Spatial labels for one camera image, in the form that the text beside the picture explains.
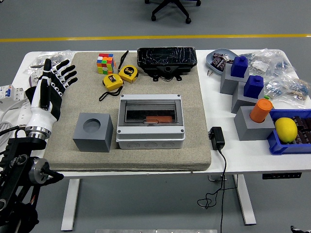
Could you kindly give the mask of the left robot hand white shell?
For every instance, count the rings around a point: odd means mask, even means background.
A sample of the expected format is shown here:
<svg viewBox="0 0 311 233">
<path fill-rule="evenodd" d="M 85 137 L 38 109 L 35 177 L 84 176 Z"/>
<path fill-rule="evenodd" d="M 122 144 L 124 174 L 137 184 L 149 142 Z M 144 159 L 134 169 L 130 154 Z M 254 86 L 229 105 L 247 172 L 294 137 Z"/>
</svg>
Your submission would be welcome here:
<svg viewBox="0 0 311 233">
<path fill-rule="evenodd" d="M 76 74 L 75 66 L 69 65 L 69 60 L 55 66 L 50 59 L 45 60 L 37 85 L 26 90 L 32 113 L 25 128 L 28 137 L 48 138 L 51 135 L 53 124 L 61 115 L 62 96 L 78 80 Z"/>
</svg>

